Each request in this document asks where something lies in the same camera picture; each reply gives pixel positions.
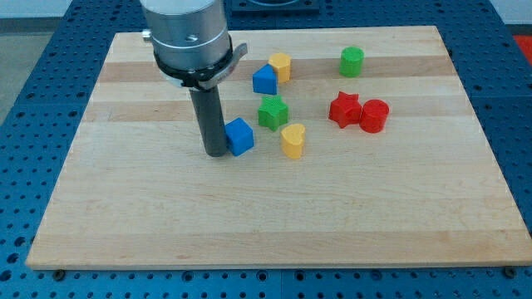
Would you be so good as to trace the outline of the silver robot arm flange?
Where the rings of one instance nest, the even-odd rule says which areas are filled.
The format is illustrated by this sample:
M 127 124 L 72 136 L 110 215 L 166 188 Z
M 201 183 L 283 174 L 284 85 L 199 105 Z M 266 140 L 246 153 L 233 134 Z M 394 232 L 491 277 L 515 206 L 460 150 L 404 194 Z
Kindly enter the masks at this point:
M 221 0 L 141 0 L 160 70 L 202 91 L 224 81 L 248 53 L 234 46 Z

